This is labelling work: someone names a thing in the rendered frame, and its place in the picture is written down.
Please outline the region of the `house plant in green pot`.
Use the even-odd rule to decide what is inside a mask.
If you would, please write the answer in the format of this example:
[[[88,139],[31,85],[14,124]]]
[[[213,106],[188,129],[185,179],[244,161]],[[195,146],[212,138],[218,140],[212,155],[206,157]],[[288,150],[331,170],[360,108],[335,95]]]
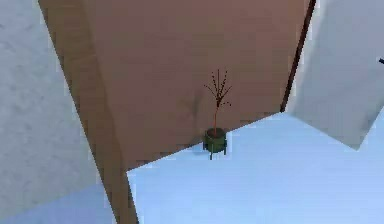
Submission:
[[[211,73],[212,84],[205,85],[205,88],[209,90],[215,101],[215,111],[213,116],[213,126],[208,128],[204,132],[203,136],[203,149],[209,152],[209,159],[213,159],[215,153],[222,152],[227,153],[227,137],[226,131],[218,126],[218,114],[219,110],[224,105],[231,106],[229,101],[225,101],[224,98],[232,90],[232,86],[227,85],[228,71],[224,71],[224,78],[221,78],[221,72],[217,69]]]

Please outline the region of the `white room door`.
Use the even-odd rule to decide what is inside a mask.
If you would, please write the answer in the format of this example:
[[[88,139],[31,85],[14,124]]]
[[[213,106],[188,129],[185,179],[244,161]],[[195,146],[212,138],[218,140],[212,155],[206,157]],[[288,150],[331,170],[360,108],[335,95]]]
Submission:
[[[317,0],[286,112],[357,150],[384,108],[384,0]]]

